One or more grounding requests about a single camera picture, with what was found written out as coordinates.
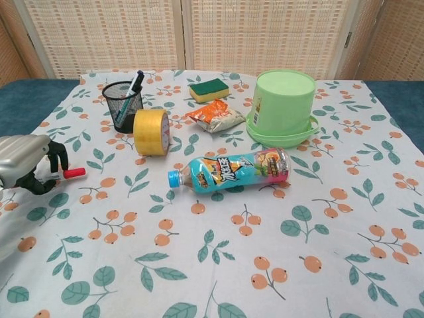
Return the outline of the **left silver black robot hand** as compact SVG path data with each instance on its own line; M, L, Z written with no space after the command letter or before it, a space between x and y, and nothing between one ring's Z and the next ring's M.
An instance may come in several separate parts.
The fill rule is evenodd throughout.
M61 167L68 170L66 147L49 136L26 134L1 137L1 189L21 187L35 195L48 193L56 185L55 180L44 183L35 178L38 163L47 156L50 171Z

